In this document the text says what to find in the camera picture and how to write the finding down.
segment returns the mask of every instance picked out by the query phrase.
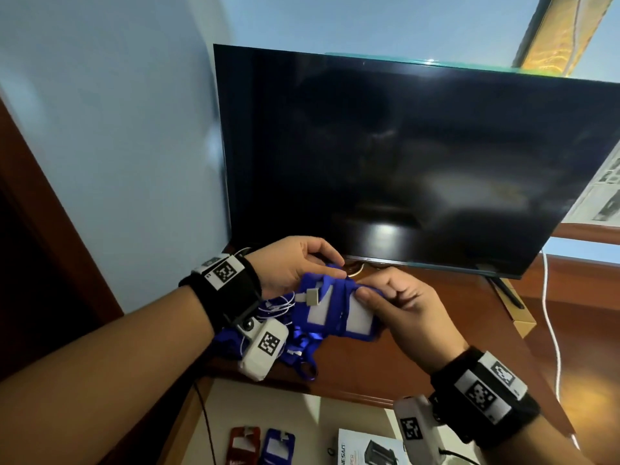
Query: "black tv screen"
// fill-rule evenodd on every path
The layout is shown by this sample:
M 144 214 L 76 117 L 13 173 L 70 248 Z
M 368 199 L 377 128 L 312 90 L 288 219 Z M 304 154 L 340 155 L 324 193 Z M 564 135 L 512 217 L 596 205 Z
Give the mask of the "black tv screen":
M 238 247 L 519 278 L 620 140 L 620 84 L 214 52 Z

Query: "person's right hand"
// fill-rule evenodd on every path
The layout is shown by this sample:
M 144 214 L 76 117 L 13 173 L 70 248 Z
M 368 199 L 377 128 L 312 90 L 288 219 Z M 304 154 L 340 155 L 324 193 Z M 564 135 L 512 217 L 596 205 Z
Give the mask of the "person's right hand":
M 435 289 L 412 275 L 392 267 L 358 283 L 383 292 L 386 298 L 362 287 L 355 297 L 376 313 L 400 349 L 428 374 L 440 370 L 469 347 Z

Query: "wooden table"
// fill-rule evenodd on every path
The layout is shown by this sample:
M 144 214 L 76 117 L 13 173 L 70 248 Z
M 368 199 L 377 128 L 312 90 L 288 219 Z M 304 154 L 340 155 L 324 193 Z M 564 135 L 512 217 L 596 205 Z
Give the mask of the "wooden table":
M 528 385 L 530 394 L 539 402 L 549 422 L 565 436 L 574 432 L 486 279 L 472 274 L 401 269 L 437 290 L 454 324 L 469 344 L 491 351 L 519 376 Z M 360 276 L 374 270 L 365 268 Z M 276 363 L 262 384 L 386 408 L 391 408 L 395 399 L 408 395 L 428 396 L 433 392 L 429 376 L 400 351 L 387 330 L 372 343 L 330 336 L 323 341 L 314 358 L 319 367 L 315 381 L 303 381 L 294 370 Z M 205 367 L 211 375 L 249 381 L 237 372 L 235 361 L 212 359 Z

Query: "wrist strap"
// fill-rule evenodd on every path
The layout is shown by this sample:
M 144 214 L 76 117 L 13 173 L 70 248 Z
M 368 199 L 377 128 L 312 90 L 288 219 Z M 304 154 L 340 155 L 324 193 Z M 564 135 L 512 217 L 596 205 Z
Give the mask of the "wrist strap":
M 490 352 L 470 347 L 431 375 L 433 412 L 465 443 L 492 448 L 539 414 L 528 387 Z
M 214 257 L 179 282 L 184 285 L 196 294 L 216 334 L 240 324 L 262 301 L 259 277 L 243 256 Z

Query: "fingernail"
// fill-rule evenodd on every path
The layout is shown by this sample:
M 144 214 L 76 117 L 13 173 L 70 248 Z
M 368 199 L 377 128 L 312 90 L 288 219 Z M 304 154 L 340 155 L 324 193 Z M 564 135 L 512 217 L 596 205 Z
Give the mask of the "fingernail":
M 370 297 L 370 289 L 366 287 L 360 287 L 355 291 L 355 297 L 359 300 L 368 300 L 368 298 Z

